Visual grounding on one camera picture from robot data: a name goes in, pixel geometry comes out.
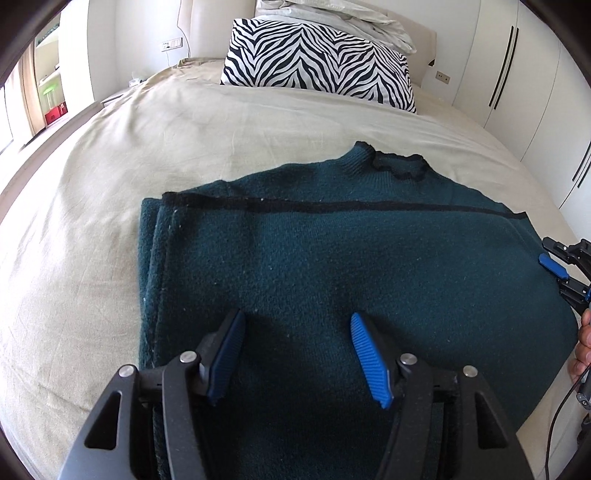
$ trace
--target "light switch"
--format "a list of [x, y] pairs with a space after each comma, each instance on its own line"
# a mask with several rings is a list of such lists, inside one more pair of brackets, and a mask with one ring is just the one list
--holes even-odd
[[183, 46], [183, 38], [173, 38], [172, 40], [167, 40], [160, 44], [160, 51], [168, 51], [173, 50], [175, 48], [180, 48]]

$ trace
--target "wall outlet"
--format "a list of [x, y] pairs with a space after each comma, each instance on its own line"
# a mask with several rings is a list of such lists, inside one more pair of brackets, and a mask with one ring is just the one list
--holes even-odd
[[449, 77], [440, 71], [437, 71], [435, 78], [440, 82], [447, 83], [449, 85]]
[[174, 50], [183, 46], [183, 38], [173, 38], [172, 40], [163, 41], [160, 44], [160, 51]]

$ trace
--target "red object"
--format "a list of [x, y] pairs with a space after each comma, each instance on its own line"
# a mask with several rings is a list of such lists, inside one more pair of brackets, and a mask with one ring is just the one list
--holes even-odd
[[60, 103], [58, 106], [52, 108], [45, 114], [45, 121], [47, 125], [56, 121], [59, 117], [68, 113], [68, 107], [66, 107], [66, 103]]

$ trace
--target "beige bed sheet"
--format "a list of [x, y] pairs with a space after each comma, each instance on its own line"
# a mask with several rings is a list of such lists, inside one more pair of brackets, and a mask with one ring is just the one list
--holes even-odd
[[[128, 92], [46, 161], [0, 225], [0, 422], [37, 478], [57, 477], [103, 387], [120, 365], [137, 362], [145, 197], [337, 158], [362, 140], [420, 153], [446, 177], [526, 211], [540, 236], [576, 240], [496, 139], [418, 88], [413, 115], [307, 90], [220, 86], [221, 68], [188, 61]], [[519, 431], [539, 478], [569, 385], [563, 368]], [[582, 417], [569, 401], [554, 433], [554, 472], [572, 455]]]

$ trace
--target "black door handle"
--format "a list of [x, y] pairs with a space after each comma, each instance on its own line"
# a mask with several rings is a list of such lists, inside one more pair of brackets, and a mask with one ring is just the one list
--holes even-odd
[[509, 57], [509, 50], [511, 49], [511, 40], [513, 40], [513, 30], [515, 27], [511, 25], [511, 34], [509, 35], [509, 43], [507, 44], [507, 51], [505, 52], [505, 60], [503, 60], [503, 66], [501, 67], [501, 71], [499, 72], [499, 79], [496, 81], [495, 91], [492, 92], [491, 101], [488, 102], [488, 106], [492, 106], [492, 101], [495, 99], [496, 91], [499, 89], [499, 85], [501, 84], [501, 78], [503, 77], [503, 71], [505, 70], [505, 65], [507, 65], [507, 58]]
[[589, 162], [589, 165], [587, 165], [587, 170], [585, 170], [585, 173], [583, 174], [583, 178], [581, 178], [581, 181], [579, 182], [579, 184], [577, 185], [577, 188], [581, 188], [581, 185], [583, 184], [585, 177], [587, 176], [587, 173], [589, 173], [589, 170], [591, 169], [591, 161]]
[[581, 168], [583, 168], [583, 165], [585, 165], [585, 159], [587, 159], [587, 155], [589, 155], [589, 150], [591, 150], [591, 142], [589, 142], [589, 146], [587, 147], [587, 151], [585, 152], [585, 155], [583, 155], [583, 159], [581, 160], [581, 163], [579, 164], [579, 168], [577, 168], [577, 173], [574, 174], [573, 181], [575, 181], [577, 179], [577, 177], [579, 176], [579, 172], [581, 171]]
[[505, 80], [503, 80], [503, 86], [501, 87], [501, 92], [496, 99], [495, 109], [499, 105], [499, 100], [501, 100], [501, 95], [503, 95], [503, 90], [505, 89], [505, 84], [507, 83], [507, 78], [509, 78], [509, 73], [511, 71], [511, 65], [513, 65], [513, 57], [515, 56], [515, 49], [517, 48], [517, 38], [519, 37], [519, 27], [515, 30], [515, 42], [513, 43], [513, 51], [511, 52], [511, 59], [509, 60], [509, 67], [507, 68], [507, 74], [505, 75]]

